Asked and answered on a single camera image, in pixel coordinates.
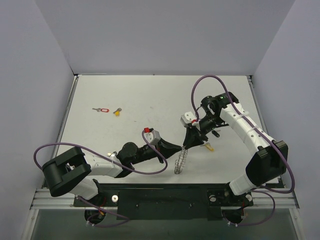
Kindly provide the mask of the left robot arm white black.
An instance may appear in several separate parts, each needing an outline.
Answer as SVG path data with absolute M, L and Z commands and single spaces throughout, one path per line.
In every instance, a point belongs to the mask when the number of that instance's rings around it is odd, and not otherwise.
M 90 150 L 83 152 L 83 147 L 73 145 L 69 150 L 46 162 L 41 170 L 53 197 L 67 193 L 79 195 L 90 205 L 97 206 L 103 200 L 98 182 L 92 176 L 124 178 L 135 172 L 134 164 L 158 158 L 162 164 L 181 150 L 181 146 L 160 139 L 154 145 L 138 147 L 127 142 L 122 149 L 111 156 L 96 154 Z

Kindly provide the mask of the metal disc with keyrings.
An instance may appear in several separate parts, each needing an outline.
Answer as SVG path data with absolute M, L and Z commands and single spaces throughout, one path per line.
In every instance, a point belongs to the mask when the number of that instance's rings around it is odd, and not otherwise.
M 186 165 L 187 156 L 188 156 L 188 150 L 183 146 L 181 148 L 181 151 L 179 152 L 178 159 L 175 161 L 175 165 L 174 165 L 174 173 L 176 175 L 179 175 L 182 173 Z

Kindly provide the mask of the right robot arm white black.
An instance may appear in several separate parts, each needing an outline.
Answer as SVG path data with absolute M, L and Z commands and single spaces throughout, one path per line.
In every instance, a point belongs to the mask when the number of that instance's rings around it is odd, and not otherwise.
M 287 144 L 265 134 L 232 92 L 207 96 L 200 106 L 205 111 L 201 120 L 190 111 L 180 117 L 186 128 L 182 144 L 185 150 L 204 144 L 208 141 L 208 133 L 227 124 L 242 140 L 251 156 L 245 172 L 227 184 L 223 192 L 226 203 L 236 204 L 243 194 L 286 172 Z

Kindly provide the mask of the key with black tag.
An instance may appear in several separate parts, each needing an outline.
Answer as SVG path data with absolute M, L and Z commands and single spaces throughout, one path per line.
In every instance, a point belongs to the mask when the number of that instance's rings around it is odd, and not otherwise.
M 216 130 L 212 130 L 211 133 L 216 137 L 219 138 L 220 134 Z

